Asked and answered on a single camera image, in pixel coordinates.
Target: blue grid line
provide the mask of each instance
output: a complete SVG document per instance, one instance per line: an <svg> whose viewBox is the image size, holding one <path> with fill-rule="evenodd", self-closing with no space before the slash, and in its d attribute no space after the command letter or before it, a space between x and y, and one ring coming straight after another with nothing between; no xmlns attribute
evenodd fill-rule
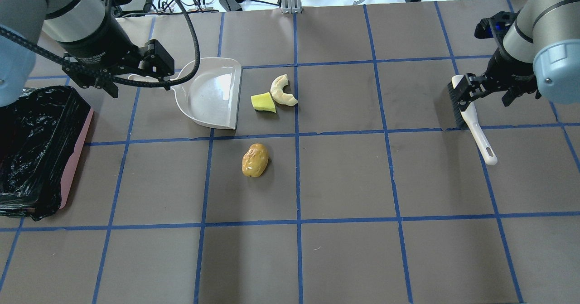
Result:
<svg viewBox="0 0 580 304"><path fill-rule="evenodd" d="M439 10L439 3L433 2L435 5L435 10L437 11L437 16L439 17L439 23L441 23L441 29L443 30L443 36L445 37L445 42L447 44L447 49L449 50L449 56L451 56L451 62L453 64L453 70L455 74L459 74L457 69L457 63L455 62L455 56L453 55L453 49L451 48L451 42L449 41L449 36L447 35L447 30L445 29L445 23L443 22L443 16L441 15L441 10Z"/></svg>
<svg viewBox="0 0 580 304"><path fill-rule="evenodd" d="M500 213L499 216L501 218L573 217L580 216L580 211Z"/></svg>
<svg viewBox="0 0 580 304"><path fill-rule="evenodd" d="M153 29L155 27L155 19L156 19L156 17L153 17L153 19L151 20L151 28L149 29L149 39L153 39ZM123 151L123 157L121 159L121 164L119 167L119 176L118 176L117 181L116 181L115 194L114 194L113 199L112 199L111 213L109 215L109 221L108 221L108 225L107 225L107 233L105 235L105 242L103 245L103 253L101 254L101 261L99 263L99 272L97 273L97 280L95 282L95 291L93 292L92 304L97 303L97 298L99 296L99 287L101 284L101 278L103 277L104 264L105 264L105 260L107 258L108 243L109 243L109 240L111 237L112 222L113 222L114 217L115 217L116 203L117 203L117 200L119 198L119 190L121 188L121 181L123 178L123 172L125 170L125 162L127 159L127 153L129 153L129 141L131 140L131 132L133 131L133 122L135 121L135 114L137 113L137 104L139 103L140 92L141 92L141 88L137 88L137 91L135 93L135 101L133 102L133 108L131 110L131 119L129 120L129 128L127 129L127 137L125 139L125 149Z"/></svg>
<svg viewBox="0 0 580 304"><path fill-rule="evenodd" d="M580 126L580 123L551 123L551 124L523 124L523 125L487 125L481 129L529 129L529 128L557 128L560 126ZM460 131L459 128L448 128L446 132ZM416 132L443 132L441 128L409 128L409 129L389 129L388 133L416 133ZM327 131L327 132L300 132L300 136L320 136L320 135L361 135L361 134L379 134L383 130L344 130L344 131ZM224 135L215 136L214 140L237 140L237 139L264 139L278 137L295 137L295 133L273 133L257 135ZM163 143L163 142L189 142L189 141L209 141L209 137L181 137L175 139L137 139L130 140L129 144L137 143ZM85 145L98 147L104 145L124 145L126 141L106 141L106 142L87 142Z"/></svg>
<svg viewBox="0 0 580 304"><path fill-rule="evenodd" d="M89 147L101 147L104 145L124 145L125 141L109 141L109 142L85 142Z"/></svg>
<svg viewBox="0 0 580 304"><path fill-rule="evenodd" d="M222 18L220 20L219 26L219 39L217 42L217 56L220 58L222 56L222 39L223 39L223 22L226 18L226 13L222 13Z"/></svg>
<svg viewBox="0 0 580 304"><path fill-rule="evenodd" d="M566 139L566 143L568 144L568 148L570 149L570 152L572 153L572 158L574 158L574 162L576 163L576 167L578 168L578 172L580 172L580 159L578 159L578 154L576 154L576 150L574 150L574 145L572 144L572 140L570 140L570 136L568 135L568 131L566 131L565 126L567 126L567 124L562 124L560 122L560 114L558 114L558 110L556 109L556 106L551 101L550 101L550 106L551 106L551 110L554 112L554 116L556 117L556 121L558 122L559 127L562 129L562 132L564 132L564 139Z"/></svg>
<svg viewBox="0 0 580 304"><path fill-rule="evenodd" d="M392 58L387 60L375 60L377 63L391 63L391 62L401 62L401 61L433 61L433 60L450 60L449 56L442 56L437 58Z"/></svg>
<svg viewBox="0 0 580 304"><path fill-rule="evenodd" d="M255 135L226 135L216 136L214 140L238 140L238 139L264 139L266 137L294 137L294 133L280 133L280 134L255 134Z"/></svg>
<svg viewBox="0 0 580 304"><path fill-rule="evenodd" d="M23 232L56 232L59 230L107 230L108 226L54 226L54 227L24 227Z"/></svg>
<svg viewBox="0 0 580 304"><path fill-rule="evenodd" d="M412 216L412 217L401 217L401 219L404 222L464 221L472 219L495 219L495 215Z"/></svg>
<svg viewBox="0 0 580 304"><path fill-rule="evenodd" d="M522 125L491 125L482 126L481 129L533 129L533 128L557 128L560 124L522 124Z"/></svg>
<svg viewBox="0 0 580 304"><path fill-rule="evenodd" d="M455 70L455 74L459 74L459 71L457 69L457 64L455 62L455 56L453 54L453 48L451 47L449 36L447 34L447 30L445 29L445 23L443 21L443 16L441 15L441 10L439 9L439 3L434 2L434 4L435 4L435 9L437 10L437 16L439 16L439 22L441 23L441 29L443 30L443 35L445 36L445 42L447 43L447 48L449 49L449 55L451 56L451 62L453 63L453 69ZM520 285L517 281L516 271L513 267L512 255L510 254L509 247L508 247L508 241L507 241L505 233L503 231L503 224L502 224L501 217L499 216L499 209L498 209L497 203L495 202L495 194L493 193L493 187L491 186L491 180L489 179L489 173L487 172L487 166L485 165L485 161L484 161L483 157L481 156L481 153L479 153L479 150L477 150L477 154L479 155L481 167L483 170L483 174L485 176L485 182L487 184L487 188L489 191L489 198L491 199L491 204L493 205L493 213L495 214L496 221L498 224L499 234L500 234L501 239L502 239L503 250L505 252L506 259L508 262L507 265L509 266L510 274L512 275L514 289L516 290L516 294L517 294L517 298L518 298L519 302L523 303L524 301L522 299L522 292L520 291Z"/></svg>
<svg viewBox="0 0 580 304"><path fill-rule="evenodd" d="M29 77L29 80L49 80L49 79L66 79L68 75L51 75L48 77Z"/></svg>
<svg viewBox="0 0 580 304"><path fill-rule="evenodd" d="M351 218L315 218L301 219L302 224L330 224L330 223L372 223L372 222L416 222L416 221L461 221L474 219L502 219L508 218L532 218L532 217L580 217L580 211L551 211L551 212L521 212L480 215L443 215L443 216L408 216L408 217L351 217ZM237 222L213 222L205 223L205 227L239 227L239 226L270 226L292 225L298 220L273 220L273 221L237 221ZM198 228L202 223L165 223L165 224L128 224L128 225L102 225L102 226L55 226L55 227L22 227L20 232L55 232L59 230L83 231L83 230L139 230L139 229L171 229L171 228ZM15 232L18 227L0 228L0 232Z"/></svg>
<svg viewBox="0 0 580 304"><path fill-rule="evenodd" d="M499 215L498 205L497 205L497 202L495 201L495 194L493 193L493 186L491 186L491 179L489 178L489 172L487 171L487 165L485 164L485 161L483 159L483 156L481 156L481 153L479 153L479 151L477 151L477 154L479 154L481 168L483 169L483 174L485 176L485 182L487 184L487 189L489 191L489 198L491 199L491 205L493 206L495 220L498 223L499 235L502 239L503 250L505 252L506 259L508 262L507 266L509 267L509 271L510 271L510 274L512 276L512 282L513 282L514 289L516 290L517 299L518 299L519 303L524 303L524 298L522 297L522 290L520 290L520 284L517 281L516 269L514 269L514 266L513 266L512 254L510 254L508 240L506 238L505 231L503 230L502 218Z"/></svg>
<svg viewBox="0 0 580 304"><path fill-rule="evenodd" d="M163 142L187 142L187 141L209 141L209 137L178 137L175 139L139 139L130 140L129 144L138 143L163 143Z"/></svg>
<svg viewBox="0 0 580 304"><path fill-rule="evenodd" d="M319 136L319 135L360 135L360 134L379 134L385 133L384 130L373 129L373 130L343 130L335 132L303 132L299 133L300 136Z"/></svg>
<svg viewBox="0 0 580 304"><path fill-rule="evenodd" d="M286 220L286 221L246 221L246 222L216 222L216 223L205 223L205 227L240 227L240 226L271 226L277 224L297 224L298 221Z"/></svg>
<svg viewBox="0 0 580 304"><path fill-rule="evenodd" d="M507 6L509 7L509 11L514 13L512 0L506 0L506 2L507 2Z"/></svg>
<svg viewBox="0 0 580 304"><path fill-rule="evenodd" d="M298 20L294 22L294 64L298 64ZM298 66L294 66L294 96L298 99ZM300 126L298 106L294 106L294 140L296 155L296 256L298 263L298 303L304 304L304 279L302 275L302 204L300 202Z"/></svg>
<svg viewBox="0 0 580 304"><path fill-rule="evenodd" d="M479 58L490 59L491 56L493 56L493 55L454 56L453 58L455 58L456 60L458 60L458 59L479 59Z"/></svg>
<svg viewBox="0 0 580 304"><path fill-rule="evenodd" d="M212 169L213 156L213 134L215 129L209 132L209 146L208 146L208 163L205 169L205 186L203 187L203 206L201 210L201 228L199 229L199 243L197 247L197 266L195 268L195 284L193 293L194 304L199 303L199 283L201 280L201 262L203 258L203 241L205 240L205 227L208 214L208 199L209 199L209 177Z"/></svg>
<svg viewBox="0 0 580 304"><path fill-rule="evenodd" d="M390 129L390 133L416 133L416 132L443 132L441 128L421 128L421 129Z"/></svg>
<svg viewBox="0 0 580 304"><path fill-rule="evenodd" d="M393 202L395 207L395 213L397 215L397 222L398 222L398 234L399 234L399 242L401 246L401 260L402 260L402 267L405 274L405 284L406 284L406 294L408 297L409 302L413 303L413 292L411 288L411 277L409 273L409 266L407 262L406 256L406 245L405 245L405 236L402 228L402 220L401 220L401 210L399 208L398 203L398 195L397 195L397 186L394 180L394 168L393 168L393 157L391 154L391 146L389 142L389 128L387 127L387 120L385 117L385 108L383 105L383 93L381 92L381 81L379 79L379 68L377 65L377 54L375 52L375 42L372 37L372 29L371 29L371 21L368 17L367 5L362 5L362 9L364 11L365 21L367 22L367 30L368 30L368 39L371 44L371 53L372 53L372 60L373 60L373 68L375 69L375 83L377 84L377 97L379 100L379 110L381 110L381 120L383 122L383 132L385 133L385 147L387 149L387 159L389 161L389 175L391 178L391 187L393 190Z"/></svg>
<svg viewBox="0 0 580 304"><path fill-rule="evenodd" d="M399 217L368 217L368 218L323 218L323 219L303 219L302 223L369 223L369 222L398 222Z"/></svg>
<svg viewBox="0 0 580 304"><path fill-rule="evenodd" d="M255 68L281 68L281 67L292 67L294 64L270 64L270 65L248 65L243 66L243 69L255 69Z"/></svg>
<svg viewBox="0 0 580 304"><path fill-rule="evenodd" d="M371 64L372 60L352 60L352 61L325 61L319 63L296 63L294 66L327 66L327 65L355 65L355 64Z"/></svg>
<svg viewBox="0 0 580 304"><path fill-rule="evenodd" d="M4 280L6 280L6 275L8 274L8 268L10 267L10 262L14 256L14 250L16 250L16 243L20 236L20 231L22 230L22 224L24 223L24 218L20 218L20 224L16 229L14 234L14 240L12 241L12 246L10 247L10 253L8 253L8 258L6 259L6 264L4 265L4 270L2 271L2 277L0 278L0 292L2 292L2 287L4 286Z"/></svg>

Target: grid floor mat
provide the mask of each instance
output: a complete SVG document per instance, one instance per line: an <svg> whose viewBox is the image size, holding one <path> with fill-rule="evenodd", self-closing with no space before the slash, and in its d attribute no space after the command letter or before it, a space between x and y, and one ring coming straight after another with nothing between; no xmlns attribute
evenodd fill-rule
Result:
<svg viewBox="0 0 580 304"><path fill-rule="evenodd" d="M72 199L0 219L0 303L577 302L580 106L478 100L486 166L446 90L495 50L480 19L524 2L192 15L203 57L244 66L238 129L196 125L162 89L79 89L96 116ZM193 58L181 17L120 22ZM284 73L299 104L253 110ZM40 58L28 86L65 83ZM252 143L271 155L257 179Z"/></svg>

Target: dustpan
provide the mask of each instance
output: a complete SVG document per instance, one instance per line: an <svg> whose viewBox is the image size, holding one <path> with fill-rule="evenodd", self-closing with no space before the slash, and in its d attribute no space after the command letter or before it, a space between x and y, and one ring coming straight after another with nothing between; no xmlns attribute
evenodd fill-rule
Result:
<svg viewBox="0 0 580 304"><path fill-rule="evenodd" d="M187 75L189 62L177 78ZM216 129L236 129L242 65L231 58L202 58L193 79L172 86L175 101L185 116L199 125ZM152 77L131 75L129 79L153 81Z"/></svg>

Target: black bristles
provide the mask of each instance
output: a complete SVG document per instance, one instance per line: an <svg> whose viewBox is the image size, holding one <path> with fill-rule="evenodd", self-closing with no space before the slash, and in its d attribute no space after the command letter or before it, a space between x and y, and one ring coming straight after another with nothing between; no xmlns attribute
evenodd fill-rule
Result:
<svg viewBox="0 0 580 304"><path fill-rule="evenodd" d="M457 98L455 97L455 92L453 92L453 84L449 82L447 85L447 91L449 92L449 98L451 98L451 106L453 107L453 116L455 118L455 123L459 129L469 129L468 124L464 121L464 117L461 116L461 110L457 105Z"/></svg>

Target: sponge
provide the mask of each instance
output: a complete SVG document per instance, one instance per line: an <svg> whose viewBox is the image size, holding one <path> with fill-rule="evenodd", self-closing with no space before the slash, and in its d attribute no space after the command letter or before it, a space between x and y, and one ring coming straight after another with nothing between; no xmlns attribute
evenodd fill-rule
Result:
<svg viewBox="0 0 580 304"><path fill-rule="evenodd" d="M252 106L255 110L276 112L276 106L274 105L274 101L270 96L270 92L252 96Z"/></svg>

